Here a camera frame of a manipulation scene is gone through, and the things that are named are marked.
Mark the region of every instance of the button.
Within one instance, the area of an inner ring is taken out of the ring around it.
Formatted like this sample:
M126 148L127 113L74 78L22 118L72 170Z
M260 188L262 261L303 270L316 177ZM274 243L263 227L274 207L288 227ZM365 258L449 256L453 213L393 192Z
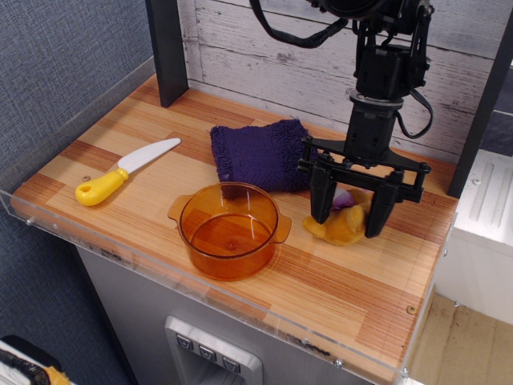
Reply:
M239 363L231 360L231 359L227 359L226 357L223 356L223 366L228 369L229 371L232 371L233 373L240 373L240 365Z
M194 350L194 345L192 345L192 341L188 338L185 338L183 335L177 334L176 341L181 347L187 349L188 351Z
M205 346L200 345L200 354L201 354L201 357L203 357L204 359L207 359L208 361L213 361L213 362L216 361L216 352L211 351L210 349L208 349Z

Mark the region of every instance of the screw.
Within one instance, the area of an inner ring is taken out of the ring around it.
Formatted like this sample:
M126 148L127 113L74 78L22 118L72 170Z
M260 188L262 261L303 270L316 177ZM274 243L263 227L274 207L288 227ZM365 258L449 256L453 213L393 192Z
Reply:
M335 359L335 360L333 361L333 365L335 365L335 367L336 367L337 369L342 369L342 368L344 367L344 363L342 362L342 360L341 360L341 359Z
M411 314L411 315L417 314L417 307L416 307L416 306L413 306L413 305L409 305L409 306L406 308L406 312L407 312L408 314Z

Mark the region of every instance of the yellow knife handle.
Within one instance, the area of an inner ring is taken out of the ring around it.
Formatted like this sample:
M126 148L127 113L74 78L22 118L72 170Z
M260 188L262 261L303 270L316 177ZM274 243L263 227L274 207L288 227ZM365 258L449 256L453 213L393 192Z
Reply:
M82 205L94 206L105 201L127 179L128 172L118 168L98 179L82 183L76 188L75 196Z

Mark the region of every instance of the white wooden wall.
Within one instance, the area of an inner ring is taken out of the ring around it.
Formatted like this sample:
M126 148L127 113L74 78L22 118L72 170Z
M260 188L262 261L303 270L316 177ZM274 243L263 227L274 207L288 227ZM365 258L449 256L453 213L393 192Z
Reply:
M301 37L335 20L304 0L261 0L271 26ZM431 68L420 92L434 126L409 140L396 124L391 147L457 163L478 107L513 0L432 0ZM248 0L179 0L189 86L305 122L346 132L353 104L357 37L345 29L306 50L271 39ZM411 97L401 110L411 132L428 114Z

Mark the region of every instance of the control panel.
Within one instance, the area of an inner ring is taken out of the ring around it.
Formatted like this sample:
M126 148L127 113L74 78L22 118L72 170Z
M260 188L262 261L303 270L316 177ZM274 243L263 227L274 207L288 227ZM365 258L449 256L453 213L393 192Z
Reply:
M180 385L263 385L255 355L176 317L166 319L165 330Z

